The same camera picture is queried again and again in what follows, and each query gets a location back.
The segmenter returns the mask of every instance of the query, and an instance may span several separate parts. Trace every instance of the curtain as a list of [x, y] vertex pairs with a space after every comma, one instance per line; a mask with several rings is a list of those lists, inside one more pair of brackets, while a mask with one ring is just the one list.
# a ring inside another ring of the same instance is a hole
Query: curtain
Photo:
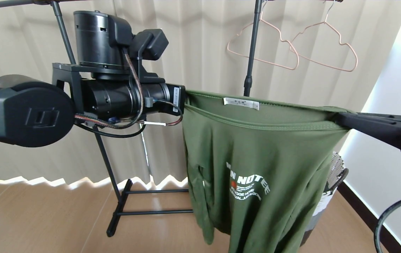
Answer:
[[[330, 1], [276, 0], [267, 3], [263, 18], [292, 39], [306, 26], [323, 21]], [[144, 67], [166, 82], [187, 89], [242, 95], [247, 58], [226, 51], [227, 42], [253, 21], [254, 0], [94, 0], [61, 3], [73, 51], [76, 53], [72, 13], [99, 10], [127, 19], [134, 33], [162, 29], [169, 45], [160, 60]], [[343, 72], [300, 59], [296, 70], [255, 61], [251, 97], [304, 105], [330, 105], [359, 111], [367, 101], [401, 25], [401, 1], [344, 0], [335, 3], [328, 17], [358, 54], [353, 72]], [[248, 55], [252, 27], [231, 43]], [[307, 30], [293, 42], [304, 56], [329, 65], [351, 69], [354, 57], [338, 43], [326, 26]], [[256, 57], [294, 66], [289, 45], [278, 32], [260, 24]], [[49, 6], [25, 5], [0, 9], [0, 75], [23, 74], [51, 81], [51, 63], [67, 63], [60, 33]], [[176, 117], [153, 114], [150, 121], [168, 122]], [[124, 133], [136, 131], [132, 128]], [[155, 183], [168, 175], [186, 177], [182, 126], [149, 125], [143, 138], [104, 138], [117, 181], [138, 176]], [[93, 182], [108, 175], [94, 135], [74, 127], [61, 141], [42, 148], [22, 148], [0, 143], [0, 179], [23, 176], [67, 183], [83, 177]]]

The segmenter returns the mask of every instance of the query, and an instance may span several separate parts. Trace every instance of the black baseboard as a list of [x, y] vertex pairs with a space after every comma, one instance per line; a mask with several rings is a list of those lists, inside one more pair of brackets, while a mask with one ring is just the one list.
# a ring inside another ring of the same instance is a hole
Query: black baseboard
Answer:
[[[369, 211], [366, 205], [363, 204], [363, 202], [355, 195], [355, 193], [353, 193], [349, 186], [343, 182], [338, 187], [338, 191], [366, 223], [369, 229], [374, 231], [374, 228], [377, 224], [377, 218], [371, 213], [371, 211]], [[390, 253], [401, 253], [400, 243], [384, 226], [380, 232], [380, 241]]]

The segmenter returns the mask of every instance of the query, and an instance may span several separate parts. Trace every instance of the green sweatshirt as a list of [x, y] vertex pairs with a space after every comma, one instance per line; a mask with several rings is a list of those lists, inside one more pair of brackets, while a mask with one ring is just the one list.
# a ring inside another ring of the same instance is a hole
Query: green sweatshirt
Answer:
[[189, 194], [208, 244], [230, 253], [295, 253], [321, 198], [332, 149], [347, 133], [335, 107], [188, 91]]

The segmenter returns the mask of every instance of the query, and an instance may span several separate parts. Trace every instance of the pink hanger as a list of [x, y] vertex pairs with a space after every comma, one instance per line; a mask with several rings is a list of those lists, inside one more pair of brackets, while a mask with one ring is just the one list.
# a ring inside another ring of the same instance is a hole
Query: pink hanger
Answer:
[[[354, 66], [352, 69], [341, 69], [341, 68], [339, 68], [339, 67], [334, 67], [334, 66], [330, 66], [330, 65], [327, 65], [327, 64], [323, 64], [323, 63], [314, 61], [314, 60], [312, 60], [312, 59], [310, 59], [310, 58], [308, 58], [308, 57], [302, 56], [301, 54], [298, 54], [298, 55], [299, 55], [300, 57], [304, 58], [304, 59], [307, 59], [307, 60], [312, 61], [312, 62], [314, 62], [314, 63], [320, 64], [320, 65], [322, 65], [322, 66], [330, 67], [330, 68], [332, 68], [332, 69], [337, 69], [337, 70], [352, 72], [352, 71], [354, 71], [354, 70], [356, 69], [356, 66], [358, 66], [358, 56], [356, 55], [355, 50], [353, 49], [353, 47], [352, 47], [349, 43], [342, 43], [342, 42], [341, 42], [341, 38], [342, 38], [341, 34], [338, 32], [338, 30], [336, 30], [335, 27], [333, 27], [331, 24], [329, 24], [329, 23], [327, 22], [327, 19], [328, 19], [328, 17], [329, 17], [329, 12], [330, 12], [330, 10], [331, 10], [331, 8], [333, 7], [334, 4], [335, 4], [335, 0], [333, 1], [332, 6], [330, 6], [329, 10], [327, 11], [327, 14], [326, 14], [326, 16], [325, 16], [325, 20], [324, 20], [323, 22], [320, 22], [320, 23], [317, 23], [317, 24], [314, 24], [314, 25], [305, 27], [305, 29], [304, 29], [302, 32], [297, 33], [297, 35], [292, 39], [292, 42], [294, 42], [294, 40], [295, 40], [300, 34], [303, 34], [308, 28], [314, 27], [314, 26], [318, 26], [318, 25], [321, 25], [321, 24], [326, 24], [326, 25], [327, 25], [328, 27], [330, 27], [335, 33], [337, 33], [337, 34], [339, 35], [339, 44], [340, 44], [340, 45], [346, 45], [346, 46], [348, 46], [348, 47], [350, 48], [350, 50], [352, 51], [353, 55], [355, 56], [355, 66]], [[290, 49], [291, 51], [294, 50], [294, 52], [297, 53], [297, 51], [295, 51], [295, 48], [289, 48], [289, 49]]]
[[[260, 21], [262, 21], [263, 23], [265, 23], [265, 24], [269, 25], [270, 27], [276, 29], [276, 30], [279, 32], [280, 41], [281, 41], [281, 42], [287, 42], [287, 43], [289, 43], [289, 49], [290, 49], [292, 52], [294, 52], [294, 53], [296, 54], [296, 56], [297, 56], [297, 64], [296, 64], [295, 67], [287, 67], [287, 66], [283, 66], [283, 65], [280, 65], [280, 64], [276, 64], [276, 63], [268, 62], [268, 61], [265, 61], [265, 60], [257, 59], [257, 58], [254, 58], [254, 59], [257, 60], [257, 61], [260, 61], [260, 62], [264, 62], [264, 63], [267, 63], [267, 64], [274, 65], [274, 66], [284, 67], [285, 69], [295, 70], [295, 69], [297, 69], [297, 67], [299, 66], [299, 54], [297, 53], [296, 49], [294, 48], [294, 46], [292, 45], [292, 43], [291, 43], [289, 40], [283, 40], [283, 39], [282, 39], [282, 32], [280, 31], [280, 29], [278, 29], [277, 27], [275, 27], [274, 25], [270, 24], [269, 22], [267, 22], [266, 20], [263, 19], [263, 10], [264, 10], [264, 7], [266, 6], [266, 3], [267, 3], [267, 1], [264, 3], [264, 5], [263, 5], [263, 7], [262, 7], [262, 9], [261, 9]], [[250, 24], [248, 24], [248, 25], [245, 26], [244, 28], [242, 28], [242, 30], [241, 30], [238, 34], [236, 34], [236, 35], [227, 43], [227, 51], [229, 51], [230, 53], [234, 53], [234, 54], [236, 54], [236, 55], [238, 55], [238, 56], [243, 56], [243, 57], [249, 58], [249, 56], [245, 56], [245, 55], [243, 55], [243, 54], [236, 53], [236, 52], [232, 51], [232, 50], [230, 49], [230, 43], [231, 43], [234, 39], [236, 39], [236, 38], [238, 38], [239, 36], [241, 36], [242, 31], [244, 31], [247, 27], [251, 26], [252, 24], [253, 24], [253, 22], [250, 23]]]

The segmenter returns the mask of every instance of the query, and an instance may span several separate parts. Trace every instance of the white wall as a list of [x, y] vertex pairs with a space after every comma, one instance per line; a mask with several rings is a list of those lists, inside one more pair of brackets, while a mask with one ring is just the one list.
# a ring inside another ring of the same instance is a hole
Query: white wall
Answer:
[[[363, 112], [401, 115], [401, 29]], [[401, 199], [401, 153], [362, 133], [352, 132], [341, 150], [350, 169], [347, 183], [379, 216]], [[385, 223], [401, 242], [401, 208]]]

